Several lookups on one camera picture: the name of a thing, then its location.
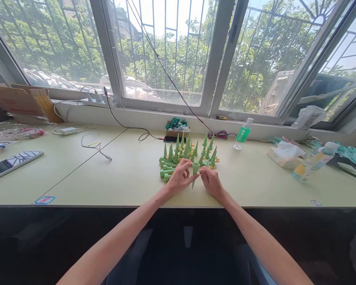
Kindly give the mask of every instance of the bottle cap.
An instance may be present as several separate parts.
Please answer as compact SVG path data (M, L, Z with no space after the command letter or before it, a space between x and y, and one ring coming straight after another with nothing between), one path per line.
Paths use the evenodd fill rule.
M338 149L340 147L340 145L335 142L326 142L326 144L324 146L333 148L333 149Z

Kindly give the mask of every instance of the sticker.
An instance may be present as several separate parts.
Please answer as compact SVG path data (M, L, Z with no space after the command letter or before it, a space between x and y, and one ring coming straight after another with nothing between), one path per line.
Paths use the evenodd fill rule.
M313 203L315 206L322 206L322 204L317 200L310 200L310 202Z
M44 196L44 197L41 197L40 199L38 199L35 202L35 204L47 205L47 204L50 204L54 199L55 199L55 197L53 197L53 196Z

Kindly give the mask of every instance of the water bottle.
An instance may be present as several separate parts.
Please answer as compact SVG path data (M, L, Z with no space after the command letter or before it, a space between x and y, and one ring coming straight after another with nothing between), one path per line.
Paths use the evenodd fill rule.
M299 181L306 181L310 174L317 172L335 156L339 146L337 143L328 142L324 147L313 150L305 161L294 169L293 177Z
M233 144L233 148L240 150L242 144L245 142L246 138L250 133L250 127L252 126L253 119L248 118L246 123L241 127L239 134L236 137L236 141Z

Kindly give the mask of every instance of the white desk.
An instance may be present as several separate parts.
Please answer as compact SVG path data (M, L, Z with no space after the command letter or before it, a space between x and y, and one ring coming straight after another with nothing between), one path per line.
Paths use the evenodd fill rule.
M26 150L45 154L27 165L0 177L0 205L31 205L45 192L90 159L98 151L81 147L81 137L87 131L68 136L53 135L53 127L42 127L48 134L26 139L8 146L0 161ZM84 144L101 141L103 146L114 140L125 128L100 126L100 134L85 137Z
M147 138L137 141L142 130L129 129L104 148L113 161L100 154L76 169L46 193L54 196L51 205L135 207L153 196L165 183L159 177L158 159L163 155L162 141ZM163 137L163 132L153 135ZM204 135L192 135L201 143ZM216 170L224 188L243 207L356 207L356 179L326 166L298 182L291 170L279 167L266 155L272 144L248 141L241 151L233 149L234 139L215 139L218 146ZM197 179L165 207L220 207Z

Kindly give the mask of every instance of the person's left hand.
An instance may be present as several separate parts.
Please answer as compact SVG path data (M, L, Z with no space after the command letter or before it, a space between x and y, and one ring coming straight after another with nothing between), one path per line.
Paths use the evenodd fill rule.
M171 197L187 188L196 178L199 177L199 174L190 176L188 168L192 165L193 163L190 160L182 158L181 162L175 168L169 182L164 187L167 189Z

